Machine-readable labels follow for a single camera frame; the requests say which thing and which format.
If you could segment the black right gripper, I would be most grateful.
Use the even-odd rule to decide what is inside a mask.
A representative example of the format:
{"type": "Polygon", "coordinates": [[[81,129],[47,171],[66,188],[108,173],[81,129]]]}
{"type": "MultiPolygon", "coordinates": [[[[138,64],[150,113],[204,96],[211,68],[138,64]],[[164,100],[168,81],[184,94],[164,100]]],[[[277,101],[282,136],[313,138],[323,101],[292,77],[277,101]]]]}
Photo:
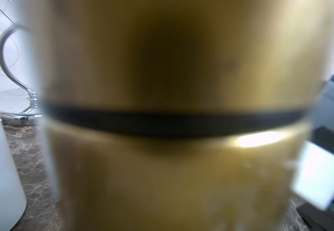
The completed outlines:
{"type": "Polygon", "coordinates": [[[297,212],[310,231],[334,231],[334,200],[325,211],[304,203],[297,207],[297,212]]]}

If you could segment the gold thermos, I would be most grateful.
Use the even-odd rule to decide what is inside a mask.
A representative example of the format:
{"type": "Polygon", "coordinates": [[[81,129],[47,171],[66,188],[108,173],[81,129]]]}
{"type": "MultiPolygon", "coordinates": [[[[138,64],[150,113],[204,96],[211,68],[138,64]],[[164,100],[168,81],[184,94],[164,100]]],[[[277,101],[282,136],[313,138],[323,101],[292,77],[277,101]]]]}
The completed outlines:
{"type": "Polygon", "coordinates": [[[334,1],[25,1],[64,228],[275,231],[334,1]]]}

